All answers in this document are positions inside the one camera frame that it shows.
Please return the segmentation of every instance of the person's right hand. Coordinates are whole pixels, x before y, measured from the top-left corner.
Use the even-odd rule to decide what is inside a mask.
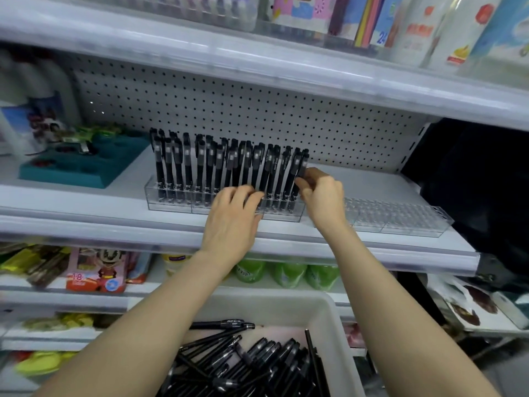
[[[343,185],[315,167],[307,168],[304,178],[296,178],[301,199],[312,222],[321,233],[347,224]]]

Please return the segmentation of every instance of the hand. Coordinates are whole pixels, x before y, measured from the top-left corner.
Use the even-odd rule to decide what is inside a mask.
[[[295,181],[309,217],[324,236],[334,227],[348,226],[340,181],[315,167],[307,168],[305,177]]]
[[[264,196],[250,185],[222,189],[211,206],[201,251],[220,262],[228,273],[250,250],[262,214],[255,209]]]

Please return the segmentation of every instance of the green liquid container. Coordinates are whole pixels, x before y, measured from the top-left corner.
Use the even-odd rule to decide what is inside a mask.
[[[307,283],[320,291],[329,291],[338,277],[340,277],[338,266],[309,265],[305,273]]]
[[[243,259],[235,265],[235,275],[243,283],[255,283],[262,279],[266,262],[263,260]]]
[[[276,263],[272,268],[272,276],[283,288],[296,288],[305,274],[307,265],[301,263]]]

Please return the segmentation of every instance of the white perforated back panel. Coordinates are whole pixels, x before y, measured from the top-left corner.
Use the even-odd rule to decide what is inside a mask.
[[[328,165],[395,172],[427,116],[116,60],[64,54],[83,115],[148,131],[308,148]]]

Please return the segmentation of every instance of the yellow fruit image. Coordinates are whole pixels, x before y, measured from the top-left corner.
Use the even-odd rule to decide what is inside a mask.
[[[466,57],[468,57],[469,54],[470,54],[470,49],[468,45],[454,50],[454,55],[462,59],[466,59]]]

